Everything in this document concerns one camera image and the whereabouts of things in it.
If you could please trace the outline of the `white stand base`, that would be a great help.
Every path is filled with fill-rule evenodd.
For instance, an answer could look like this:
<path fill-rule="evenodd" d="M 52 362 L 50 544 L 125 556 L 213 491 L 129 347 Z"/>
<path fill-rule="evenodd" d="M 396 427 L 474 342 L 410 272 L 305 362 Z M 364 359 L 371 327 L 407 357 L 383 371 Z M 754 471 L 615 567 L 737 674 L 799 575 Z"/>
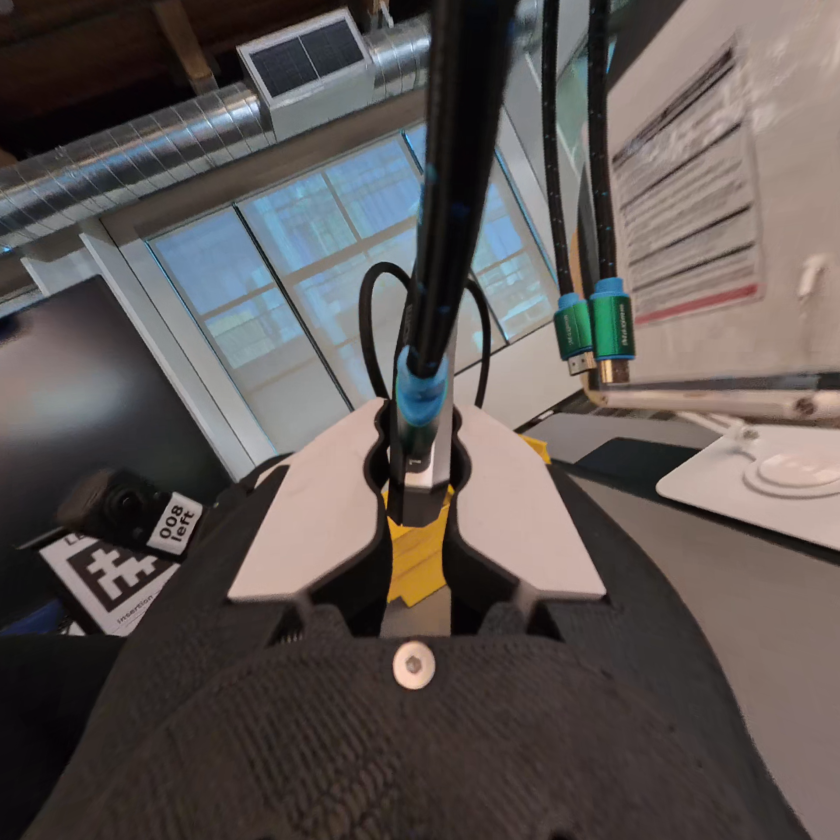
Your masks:
<path fill-rule="evenodd" d="M 742 426 L 668 473 L 656 491 L 670 501 L 838 551 L 839 431 Z"/>

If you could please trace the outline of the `instruction sheet display board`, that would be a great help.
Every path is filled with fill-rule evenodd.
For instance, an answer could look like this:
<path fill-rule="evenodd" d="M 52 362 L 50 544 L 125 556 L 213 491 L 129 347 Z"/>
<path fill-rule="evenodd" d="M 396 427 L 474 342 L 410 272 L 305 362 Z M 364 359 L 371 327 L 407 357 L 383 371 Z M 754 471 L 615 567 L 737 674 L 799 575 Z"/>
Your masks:
<path fill-rule="evenodd" d="M 625 382 L 599 407 L 838 427 L 839 2 L 621 2 Z"/>

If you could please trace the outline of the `black monitor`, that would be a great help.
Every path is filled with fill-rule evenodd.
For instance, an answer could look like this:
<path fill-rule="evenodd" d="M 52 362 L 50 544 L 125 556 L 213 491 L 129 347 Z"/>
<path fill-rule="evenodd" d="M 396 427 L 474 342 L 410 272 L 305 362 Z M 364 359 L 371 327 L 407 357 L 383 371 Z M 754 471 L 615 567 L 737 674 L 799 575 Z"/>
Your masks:
<path fill-rule="evenodd" d="M 74 486 L 128 469 L 208 503 L 230 476 L 100 276 L 2 318 L 1 548 L 56 525 Z"/>

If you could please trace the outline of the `white air vent unit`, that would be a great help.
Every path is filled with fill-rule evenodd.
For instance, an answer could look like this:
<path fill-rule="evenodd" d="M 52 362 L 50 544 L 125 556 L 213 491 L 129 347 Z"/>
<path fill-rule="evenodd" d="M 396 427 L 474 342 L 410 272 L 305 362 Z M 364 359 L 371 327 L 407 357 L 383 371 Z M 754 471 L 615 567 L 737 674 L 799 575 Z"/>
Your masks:
<path fill-rule="evenodd" d="M 237 47 L 276 142 L 367 109 L 375 68 L 347 7 Z"/>

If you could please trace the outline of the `silver ventilation duct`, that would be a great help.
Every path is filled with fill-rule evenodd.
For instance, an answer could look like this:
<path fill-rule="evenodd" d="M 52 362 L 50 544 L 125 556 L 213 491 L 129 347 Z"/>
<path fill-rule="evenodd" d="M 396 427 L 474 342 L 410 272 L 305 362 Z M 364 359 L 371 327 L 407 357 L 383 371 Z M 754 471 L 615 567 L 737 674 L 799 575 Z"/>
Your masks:
<path fill-rule="evenodd" d="M 425 89 L 435 29 L 435 14 L 423 14 L 361 33 L 374 62 L 366 109 Z M 6 166 L 2 255 L 282 143 L 245 74 L 241 82 Z"/>

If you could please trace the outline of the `blue plastic bin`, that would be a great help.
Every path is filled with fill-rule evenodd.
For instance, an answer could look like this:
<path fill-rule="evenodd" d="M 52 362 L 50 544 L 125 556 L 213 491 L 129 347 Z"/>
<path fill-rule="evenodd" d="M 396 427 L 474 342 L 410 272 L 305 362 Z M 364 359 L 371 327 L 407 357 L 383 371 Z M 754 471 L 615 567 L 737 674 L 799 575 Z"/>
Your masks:
<path fill-rule="evenodd" d="M 66 618 L 67 611 L 54 600 L 11 622 L 1 630 L 1 636 L 57 634 Z"/>

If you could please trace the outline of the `yellow plastic bin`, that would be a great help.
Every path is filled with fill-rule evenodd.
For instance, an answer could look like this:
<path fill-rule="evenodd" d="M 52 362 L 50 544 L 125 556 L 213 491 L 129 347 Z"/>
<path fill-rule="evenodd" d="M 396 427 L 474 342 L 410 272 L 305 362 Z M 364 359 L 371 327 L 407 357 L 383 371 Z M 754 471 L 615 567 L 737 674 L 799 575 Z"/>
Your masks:
<path fill-rule="evenodd" d="M 410 528 L 397 525 L 390 518 L 387 520 L 393 551 L 388 605 L 401 601 L 413 607 L 445 586 L 442 552 L 453 495 L 450 486 L 437 519 L 425 527 Z"/>

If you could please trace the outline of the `black flat pad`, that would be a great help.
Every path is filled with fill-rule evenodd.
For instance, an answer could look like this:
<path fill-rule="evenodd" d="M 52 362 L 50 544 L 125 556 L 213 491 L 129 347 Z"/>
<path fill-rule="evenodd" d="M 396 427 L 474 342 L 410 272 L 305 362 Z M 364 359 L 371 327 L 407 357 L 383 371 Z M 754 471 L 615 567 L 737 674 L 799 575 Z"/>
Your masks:
<path fill-rule="evenodd" d="M 657 483 L 701 448 L 615 437 L 571 465 L 582 478 L 638 496 L 656 496 Z"/>

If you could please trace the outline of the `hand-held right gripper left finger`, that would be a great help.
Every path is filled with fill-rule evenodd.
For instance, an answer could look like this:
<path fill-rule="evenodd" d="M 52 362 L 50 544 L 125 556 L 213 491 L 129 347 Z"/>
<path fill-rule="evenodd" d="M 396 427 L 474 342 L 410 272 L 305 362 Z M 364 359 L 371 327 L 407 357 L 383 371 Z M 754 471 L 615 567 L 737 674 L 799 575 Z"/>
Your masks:
<path fill-rule="evenodd" d="M 381 442 L 376 397 L 281 462 L 287 467 L 227 598 L 280 602 L 313 592 L 370 548 L 381 492 L 364 472 Z"/>

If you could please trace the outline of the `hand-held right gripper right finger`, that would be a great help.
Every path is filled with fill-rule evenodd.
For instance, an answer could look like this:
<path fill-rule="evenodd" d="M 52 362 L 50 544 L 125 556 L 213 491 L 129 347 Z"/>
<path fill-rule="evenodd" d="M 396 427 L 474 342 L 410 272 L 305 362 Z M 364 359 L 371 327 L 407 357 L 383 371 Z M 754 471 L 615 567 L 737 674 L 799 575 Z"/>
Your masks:
<path fill-rule="evenodd" d="M 540 596 L 602 599 L 605 585 L 540 454 L 476 406 L 460 415 L 469 477 L 455 511 L 466 547 Z"/>

